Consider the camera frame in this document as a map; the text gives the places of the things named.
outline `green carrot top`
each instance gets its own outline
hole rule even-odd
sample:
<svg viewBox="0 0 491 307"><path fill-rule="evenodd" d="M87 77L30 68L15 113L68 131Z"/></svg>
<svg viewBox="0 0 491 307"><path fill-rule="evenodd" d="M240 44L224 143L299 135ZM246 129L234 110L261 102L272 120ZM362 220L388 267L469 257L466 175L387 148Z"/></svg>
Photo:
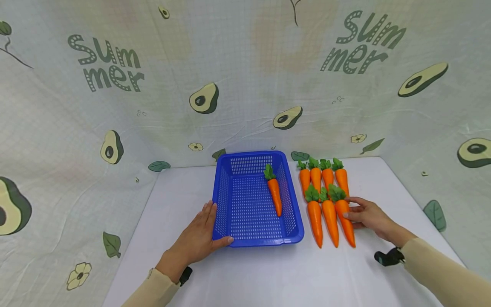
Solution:
<svg viewBox="0 0 491 307"><path fill-rule="evenodd" d="M308 158L308 167L310 169L313 169L313 168L318 168L319 167L319 161L315 160L314 158L310 157Z"/></svg>
<svg viewBox="0 0 491 307"><path fill-rule="evenodd" d="M266 169L264 170L264 178L266 178L266 180L268 181L276 178L276 175L273 174L273 168L269 163L266 164Z"/></svg>
<svg viewBox="0 0 491 307"><path fill-rule="evenodd" d="M333 171L337 171L338 169L342 169L343 167L344 167L343 163L341 161L339 161L338 158L332 159L332 170Z"/></svg>
<svg viewBox="0 0 491 307"><path fill-rule="evenodd" d="M344 199L346 193L340 187L333 184L329 185L329 197L331 197L332 202L337 202L338 200Z"/></svg>
<svg viewBox="0 0 491 307"><path fill-rule="evenodd" d="M321 201L329 200L329 197L327 196L327 189L326 189L326 187L322 187L321 188L320 199L321 199Z"/></svg>
<svg viewBox="0 0 491 307"><path fill-rule="evenodd" d="M319 163L319 166L321 167L321 170L331 168L331 161L326 160L326 159L321 159L321 162Z"/></svg>
<svg viewBox="0 0 491 307"><path fill-rule="evenodd" d="M307 164L305 164L304 162L302 161L299 161L299 165L298 167L300 167L300 169L306 169L307 168Z"/></svg>
<svg viewBox="0 0 491 307"><path fill-rule="evenodd" d="M308 186L307 191L305 191L305 200L307 202L319 200L319 192L317 192L313 185Z"/></svg>

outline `blue plastic basket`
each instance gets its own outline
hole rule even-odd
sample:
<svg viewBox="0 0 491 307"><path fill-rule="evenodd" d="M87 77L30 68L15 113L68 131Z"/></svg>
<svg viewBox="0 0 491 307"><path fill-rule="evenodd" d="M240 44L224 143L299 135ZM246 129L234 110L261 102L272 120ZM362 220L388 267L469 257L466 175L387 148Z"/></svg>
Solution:
<svg viewBox="0 0 491 307"><path fill-rule="evenodd" d="M263 170L273 167L280 188L281 217L276 215ZM254 151L219 157L213 202L218 205L213 239L234 237L231 247L298 243L303 223L290 170L281 151Z"/></svg>

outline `white tabletop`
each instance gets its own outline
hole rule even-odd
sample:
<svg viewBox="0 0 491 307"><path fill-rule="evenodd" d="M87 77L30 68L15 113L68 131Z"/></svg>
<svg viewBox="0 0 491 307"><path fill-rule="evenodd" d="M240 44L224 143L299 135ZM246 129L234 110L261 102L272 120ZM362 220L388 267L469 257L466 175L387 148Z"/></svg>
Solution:
<svg viewBox="0 0 491 307"><path fill-rule="evenodd" d="M397 223L461 263L381 158L342 161L352 196L376 202ZM383 267L374 260L376 251L387 253L393 246L368 229L355 231L353 249L339 227L336 249L323 223L324 244L319 249L301 197L299 171L293 162L289 167L305 228L304 239L298 244L275 247L224 248L191 265L191 278L169 306L440 306L402 265ZM172 168L159 176L104 307L121 306L140 286L148 270L211 199L214 177L215 167Z"/></svg>

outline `avocado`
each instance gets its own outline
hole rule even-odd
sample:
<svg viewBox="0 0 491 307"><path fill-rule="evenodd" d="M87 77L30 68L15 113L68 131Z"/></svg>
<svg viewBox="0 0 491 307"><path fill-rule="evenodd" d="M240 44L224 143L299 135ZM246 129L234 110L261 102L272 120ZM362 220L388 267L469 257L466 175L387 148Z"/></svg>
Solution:
<svg viewBox="0 0 491 307"><path fill-rule="evenodd" d="M29 222L32 207L15 183L0 177L0 236L16 233Z"/></svg>
<svg viewBox="0 0 491 307"><path fill-rule="evenodd" d="M123 152L123 144L121 144L119 134L114 130L109 130L104 137L101 157L108 163L117 164L121 160Z"/></svg>
<svg viewBox="0 0 491 307"><path fill-rule="evenodd" d="M404 81L397 94L400 97L416 95L433 83L433 81L443 76L447 72L447 69L448 63L438 63L417 72Z"/></svg>
<svg viewBox="0 0 491 307"><path fill-rule="evenodd" d="M169 19L169 17L170 17L169 11L167 11L166 9L164 9L162 6L159 6L159 12L160 12L160 14L162 15L162 17L164 19Z"/></svg>
<svg viewBox="0 0 491 307"><path fill-rule="evenodd" d="M218 86L208 83L189 97L191 108L201 114L210 114L217 108Z"/></svg>
<svg viewBox="0 0 491 307"><path fill-rule="evenodd" d="M281 130L290 129L295 125L302 112L303 109L300 106L281 112L273 119L273 126Z"/></svg>
<svg viewBox="0 0 491 307"><path fill-rule="evenodd" d="M459 147L457 158L463 166L469 168L491 164L491 140L482 138L467 140Z"/></svg>

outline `toy carrot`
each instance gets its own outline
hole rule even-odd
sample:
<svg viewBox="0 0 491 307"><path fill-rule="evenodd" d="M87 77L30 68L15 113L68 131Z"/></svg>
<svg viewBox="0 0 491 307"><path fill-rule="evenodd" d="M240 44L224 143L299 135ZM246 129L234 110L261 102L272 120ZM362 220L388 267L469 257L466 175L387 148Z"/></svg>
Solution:
<svg viewBox="0 0 491 307"><path fill-rule="evenodd" d="M337 228L336 209L334 204L327 198L327 189L321 188L321 201L322 201L322 213L326 219L327 230L331 236L331 240L334 246L337 248L339 245L339 231Z"/></svg>
<svg viewBox="0 0 491 307"><path fill-rule="evenodd" d="M321 169L319 168L319 161L310 157L308 159L308 167L310 168L310 181L317 190L317 193L321 192Z"/></svg>
<svg viewBox="0 0 491 307"><path fill-rule="evenodd" d="M310 185L305 191L305 200L307 200L307 211L310 219L310 225L312 226L312 233L314 234L315 242L322 248L322 213L321 207L317 200L319 199L319 193Z"/></svg>
<svg viewBox="0 0 491 307"><path fill-rule="evenodd" d="M276 208L276 214L281 216L281 198L279 196L279 185L276 175L273 174L273 168L270 164L266 164L266 169L264 170L264 177L268 181L268 188L270 189L271 196L273 197L273 203Z"/></svg>
<svg viewBox="0 0 491 307"><path fill-rule="evenodd" d="M346 193L346 197L350 197L350 188L348 188L348 173L343 168L343 163L337 158L332 159L332 170L336 175L338 186Z"/></svg>
<svg viewBox="0 0 491 307"><path fill-rule="evenodd" d="M307 165L302 161L299 161L300 167L300 184L302 185L302 194L305 196L305 191L307 191L310 185L310 171L307 169Z"/></svg>
<svg viewBox="0 0 491 307"><path fill-rule="evenodd" d="M332 165L331 161L326 159L321 159L321 163L319 164L322 170L322 179L324 180L324 186L326 189L329 188L330 184L334 183L334 174L332 173Z"/></svg>
<svg viewBox="0 0 491 307"><path fill-rule="evenodd" d="M346 240L352 247L356 247L355 244L355 232L353 231L353 224L350 220L343 217L343 213L350 211L350 205L344 200L346 193L340 188L334 185L329 186L329 196L331 200L334 201L334 208L341 221L341 226L343 226L344 235Z"/></svg>

